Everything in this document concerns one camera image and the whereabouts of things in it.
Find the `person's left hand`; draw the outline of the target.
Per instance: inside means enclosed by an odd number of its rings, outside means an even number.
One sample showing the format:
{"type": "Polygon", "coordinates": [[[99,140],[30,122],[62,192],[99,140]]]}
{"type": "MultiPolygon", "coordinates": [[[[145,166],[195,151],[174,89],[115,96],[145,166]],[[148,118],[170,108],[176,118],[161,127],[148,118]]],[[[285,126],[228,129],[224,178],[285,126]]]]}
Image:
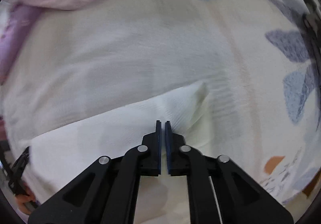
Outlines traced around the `person's left hand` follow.
{"type": "Polygon", "coordinates": [[[23,194],[15,195],[15,199],[18,205],[18,209],[22,213],[26,215],[30,215],[31,211],[26,207],[26,205],[29,202],[36,202],[36,197],[33,191],[31,191],[31,189],[28,186],[25,187],[25,192],[27,193],[27,195],[23,195],[23,194]]]}

